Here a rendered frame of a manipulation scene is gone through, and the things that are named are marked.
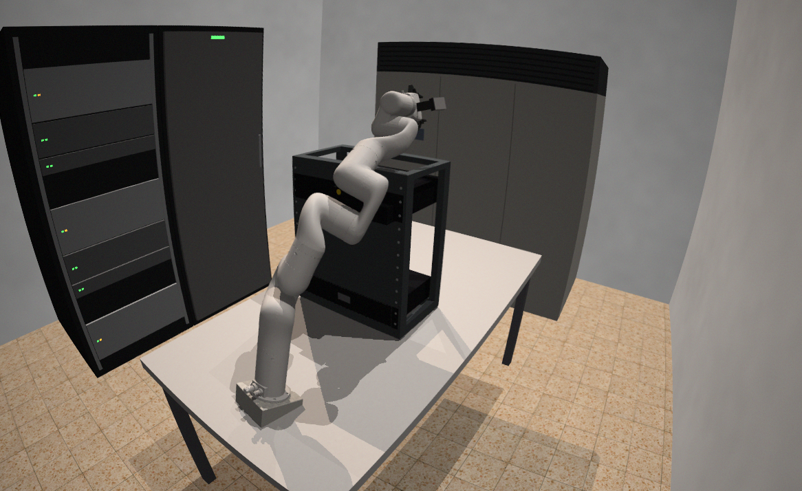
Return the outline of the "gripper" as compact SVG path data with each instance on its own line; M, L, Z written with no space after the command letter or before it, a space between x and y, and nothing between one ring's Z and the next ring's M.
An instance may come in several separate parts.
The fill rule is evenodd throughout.
M421 96L420 93L417 92L416 89L412 87L412 85L409 85L409 90L407 92L407 95L412 96L412 98L416 101L416 103L420 101L420 98L423 98L423 96ZM421 111L417 111L417 108L415 109L414 113L407 116L407 118L413 118L414 120L416 120L418 124L418 131L421 128L421 124L424 124L424 122L426 122L426 120L422 118Z

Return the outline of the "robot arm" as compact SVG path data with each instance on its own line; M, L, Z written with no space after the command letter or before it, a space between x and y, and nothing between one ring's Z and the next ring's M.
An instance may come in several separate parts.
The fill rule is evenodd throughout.
M265 291L260 310L257 368L244 393L267 403L283 402L290 396L286 378L296 302L309 287L324 255L322 230L350 245L360 243L389 186L386 177L374 170L380 162L403 154L411 146L418 124L407 116L415 109L416 101L404 90L386 92L371 124L371 131L378 138L359 141L336 167L335 185L363 202L360 212L319 193L310 195L305 202L294 243L287 258L281 258Z

